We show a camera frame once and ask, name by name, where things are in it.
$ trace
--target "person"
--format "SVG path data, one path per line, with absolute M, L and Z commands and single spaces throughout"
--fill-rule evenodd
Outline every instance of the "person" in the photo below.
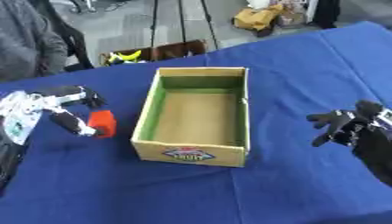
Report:
M 0 81 L 60 73 L 67 45 L 26 0 L 0 0 Z

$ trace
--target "robotic hand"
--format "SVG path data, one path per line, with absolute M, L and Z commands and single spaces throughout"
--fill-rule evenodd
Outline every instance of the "robotic hand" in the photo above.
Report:
M 111 137 L 105 127 L 86 125 L 63 106 L 81 103 L 97 109 L 105 101 L 95 91 L 82 86 L 66 86 L 46 89 L 31 94 L 16 91 L 0 100 L 0 190 L 16 172 L 27 149 L 29 135 L 36 127 L 44 111 L 52 121 L 78 136 Z M 109 125 L 115 125 L 111 116 Z
M 359 101 L 355 111 L 334 110 L 308 115 L 315 129 L 329 125 L 312 145 L 332 141 L 353 147 L 353 154 L 383 183 L 392 186 L 392 111 L 378 103 Z

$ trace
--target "red block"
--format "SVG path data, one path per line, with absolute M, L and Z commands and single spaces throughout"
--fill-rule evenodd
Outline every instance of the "red block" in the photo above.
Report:
M 104 134 L 99 135 L 99 138 L 113 137 L 116 133 L 117 121 L 110 110 L 101 110 L 91 112 L 87 125 L 103 131 Z

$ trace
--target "white robotic arm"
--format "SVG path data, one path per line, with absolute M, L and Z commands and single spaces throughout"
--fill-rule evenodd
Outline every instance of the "white robotic arm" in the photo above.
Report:
M 76 103 L 91 109 L 105 101 L 95 91 L 82 86 L 65 86 L 31 94 L 15 91 L 0 100 L 0 190 L 15 173 L 23 158 L 29 135 L 46 111 L 52 121 L 78 136 L 104 136 L 104 129 L 90 127 L 63 108 Z

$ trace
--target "table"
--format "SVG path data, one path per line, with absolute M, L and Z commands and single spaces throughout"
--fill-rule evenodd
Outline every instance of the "table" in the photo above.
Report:
M 188 59 L 2 84 L 3 93 L 86 85 L 107 98 L 118 134 L 102 140 L 76 137 L 43 117 L 0 199 L 1 222 L 276 224 L 388 214 L 392 190 L 348 148 L 333 143 L 312 148 L 318 132 L 305 116 L 352 109 L 359 99 L 392 107 L 391 53 L 391 33 L 362 23 Z M 250 68 L 246 167 L 140 161 L 129 138 L 156 68 L 205 66 Z M 86 108 L 70 110 L 87 119 Z

